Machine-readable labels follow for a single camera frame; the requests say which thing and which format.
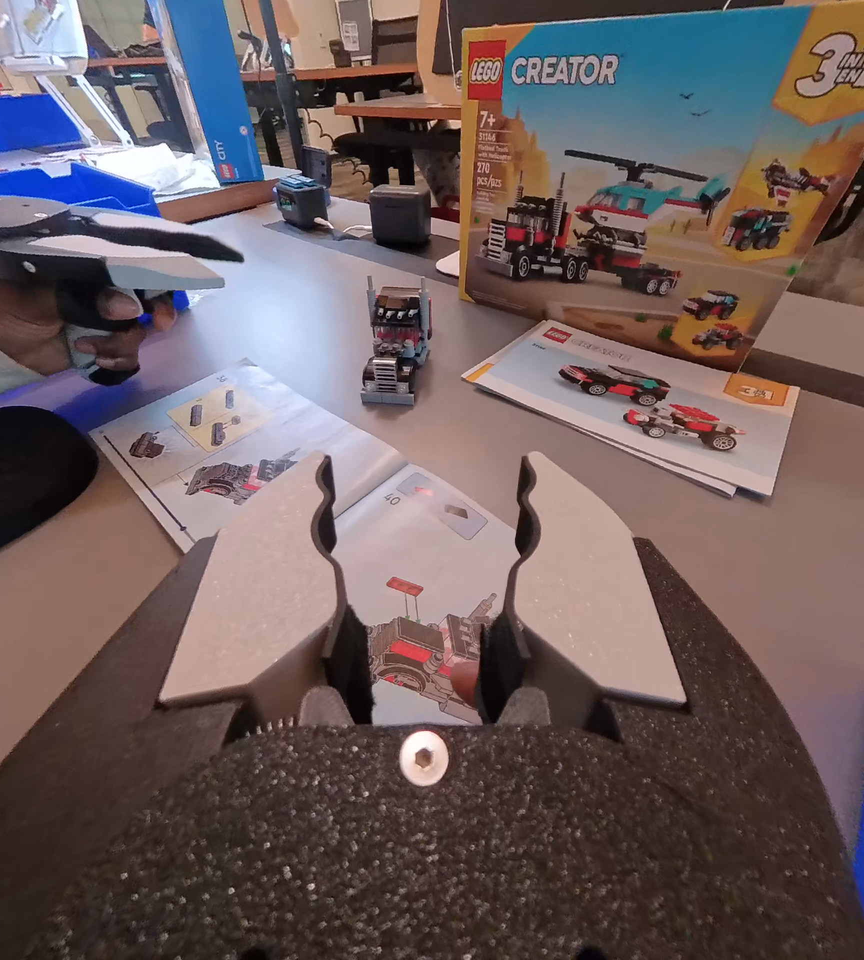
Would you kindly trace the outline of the black red lego truck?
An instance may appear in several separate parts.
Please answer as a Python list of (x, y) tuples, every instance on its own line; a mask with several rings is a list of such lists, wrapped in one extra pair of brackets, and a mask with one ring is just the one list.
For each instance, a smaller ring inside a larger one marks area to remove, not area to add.
[(416, 377), (433, 336), (426, 279), (418, 287), (378, 290), (369, 276), (366, 296), (372, 348), (363, 368), (361, 402), (413, 407)]

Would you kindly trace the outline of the black cube device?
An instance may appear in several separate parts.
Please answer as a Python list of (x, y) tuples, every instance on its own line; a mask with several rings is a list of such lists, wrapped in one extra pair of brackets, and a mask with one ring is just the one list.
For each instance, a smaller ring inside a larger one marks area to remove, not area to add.
[(418, 249), (431, 237), (432, 195), (427, 186), (381, 184), (368, 194), (370, 233), (380, 246)]

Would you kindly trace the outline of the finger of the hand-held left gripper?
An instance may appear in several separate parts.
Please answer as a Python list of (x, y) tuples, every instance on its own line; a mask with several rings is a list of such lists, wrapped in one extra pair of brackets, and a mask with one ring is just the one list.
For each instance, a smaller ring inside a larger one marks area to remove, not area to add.
[(108, 286), (121, 290), (189, 291), (225, 287), (225, 278), (189, 253), (102, 241)]
[(159, 217), (111, 209), (77, 208), (64, 249), (76, 255), (164, 260), (170, 264), (242, 263), (233, 246), (197, 228)]

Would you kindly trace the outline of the black board panel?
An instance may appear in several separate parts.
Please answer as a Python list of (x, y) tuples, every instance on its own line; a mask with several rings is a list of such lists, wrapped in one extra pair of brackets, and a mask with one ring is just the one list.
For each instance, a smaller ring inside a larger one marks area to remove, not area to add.
[(433, 73), (452, 76), (462, 66), (462, 31), (524, 23), (562, 22), (751, 9), (782, 1), (448, 1), (439, 2)]

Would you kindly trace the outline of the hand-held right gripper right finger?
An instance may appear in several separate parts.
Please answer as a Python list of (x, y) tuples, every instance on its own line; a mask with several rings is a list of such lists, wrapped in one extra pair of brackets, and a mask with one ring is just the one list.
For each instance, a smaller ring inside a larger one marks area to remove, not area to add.
[(612, 704), (689, 705), (634, 537), (546, 455), (523, 456), (510, 567), (483, 635), (476, 705), (486, 723), (536, 714), (614, 724)]

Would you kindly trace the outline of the small blue lego box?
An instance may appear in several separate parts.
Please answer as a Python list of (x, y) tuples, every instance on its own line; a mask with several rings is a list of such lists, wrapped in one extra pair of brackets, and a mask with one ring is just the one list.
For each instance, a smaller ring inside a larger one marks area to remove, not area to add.
[(157, 25), (194, 152), (220, 185), (265, 180), (222, 1), (163, 1)]

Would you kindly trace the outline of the open instruction booklet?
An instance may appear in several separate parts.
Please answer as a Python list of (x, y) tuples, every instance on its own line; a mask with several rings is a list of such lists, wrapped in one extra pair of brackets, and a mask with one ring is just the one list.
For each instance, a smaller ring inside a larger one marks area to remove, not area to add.
[(331, 458), (347, 597), (366, 627), (374, 721), (477, 725), (451, 665), (477, 661), (517, 557), (514, 531), (385, 441), (250, 361), (120, 416), (91, 438), (188, 553), (315, 451)]

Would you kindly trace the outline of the person's left hand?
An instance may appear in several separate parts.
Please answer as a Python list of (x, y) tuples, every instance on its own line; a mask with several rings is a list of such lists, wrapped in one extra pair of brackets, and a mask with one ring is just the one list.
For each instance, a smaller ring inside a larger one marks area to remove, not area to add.
[[(0, 279), (0, 352), (11, 361), (45, 377), (69, 370), (72, 356), (64, 327), (55, 286)], [(133, 370), (148, 333), (137, 323), (123, 332), (80, 338), (75, 349), (89, 354), (100, 368)]]

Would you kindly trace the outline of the closed instruction booklets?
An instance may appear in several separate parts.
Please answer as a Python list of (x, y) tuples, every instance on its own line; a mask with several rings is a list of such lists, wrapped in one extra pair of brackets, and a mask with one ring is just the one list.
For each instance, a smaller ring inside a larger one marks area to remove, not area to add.
[(800, 389), (546, 320), (463, 380), (732, 497), (774, 494)]

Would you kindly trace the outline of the black wrist rest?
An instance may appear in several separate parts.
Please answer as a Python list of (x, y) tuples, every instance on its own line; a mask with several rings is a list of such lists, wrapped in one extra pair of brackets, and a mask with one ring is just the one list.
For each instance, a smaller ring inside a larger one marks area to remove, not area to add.
[(90, 441), (58, 414), (0, 408), (0, 549), (66, 509), (98, 468)]

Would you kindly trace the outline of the wooden background table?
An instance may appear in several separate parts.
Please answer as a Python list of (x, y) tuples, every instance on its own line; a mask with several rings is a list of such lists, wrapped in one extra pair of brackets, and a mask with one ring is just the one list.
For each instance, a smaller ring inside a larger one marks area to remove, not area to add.
[(390, 183), (395, 172), (403, 186), (416, 183), (416, 153), (457, 158), (461, 146), (458, 103), (438, 102), (425, 93), (398, 94), (362, 102), (339, 103), (336, 116), (349, 118), (355, 132), (337, 141), (337, 153), (362, 162), (372, 186)]
[(273, 68), (240, 73), (246, 104), (257, 114), (256, 140), (265, 150), (265, 162), (273, 167), (293, 166), (289, 120), (294, 119), (299, 137), (305, 139), (305, 110), (331, 110), (340, 94), (354, 102), (358, 94), (373, 100), (384, 92), (412, 94), (423, 89), (414, 64), (298, 68), (291, 71), (291, 77), (293, 107), (285, 107)]

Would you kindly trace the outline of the large lego set box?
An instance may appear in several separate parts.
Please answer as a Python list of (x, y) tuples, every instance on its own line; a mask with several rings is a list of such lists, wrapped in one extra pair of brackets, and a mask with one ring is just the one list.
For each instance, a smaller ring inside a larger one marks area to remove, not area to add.
[(461, 297), (737, 372), (864, 162), (864, 2), (462, 43)]

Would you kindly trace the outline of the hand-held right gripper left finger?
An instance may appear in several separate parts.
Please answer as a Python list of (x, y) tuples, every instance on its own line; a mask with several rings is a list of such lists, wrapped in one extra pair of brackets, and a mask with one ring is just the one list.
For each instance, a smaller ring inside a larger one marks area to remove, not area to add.
[(315, 451), (210, 539), (158, 702), (238, 702), (258, 726), (371, 725), (369, 639), (350, 603), (332, 507), (332, 462)]

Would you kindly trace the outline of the blue plastic bin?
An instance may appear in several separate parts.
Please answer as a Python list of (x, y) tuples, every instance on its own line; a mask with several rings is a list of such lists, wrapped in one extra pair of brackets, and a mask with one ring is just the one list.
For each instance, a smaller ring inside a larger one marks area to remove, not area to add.
[[(6, 154), (10, 156), (26, 147), (42, 143), (53, 146), (65, 143), (73, 126), (58, 106), (45, 94), (8, 97), (0, 95), (0, 198), (30, 198), (53, 206), (83, 208), (92, 214), (98, 210), (115, 213), (147, 215), (160, 218), (160, 210), (153, 192), (125, 178), (106, 174), (90, 166), (71, 161), (46, 160), (42, 165), (3, 166)], [(65, 297), (62, 316), (68, 322), (75, 319), (93, 319), (91, 298), (102, 292), (109, 279), (102, 274), (105, 268), (97, 260), (66, 256), (65, 266), (73, 268), (72, 278), (55, 281), (55, 292)]]

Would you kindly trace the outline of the clear plastic bags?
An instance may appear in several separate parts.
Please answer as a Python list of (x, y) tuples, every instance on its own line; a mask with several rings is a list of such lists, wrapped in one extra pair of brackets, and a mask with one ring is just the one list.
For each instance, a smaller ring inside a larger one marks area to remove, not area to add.
[(156, 198), (199, 194), (221, 186), (210, 163), (193, 153), (175, 152), (166, 144), (91, 148), (82, 150), (78, 161), (147, 187)]

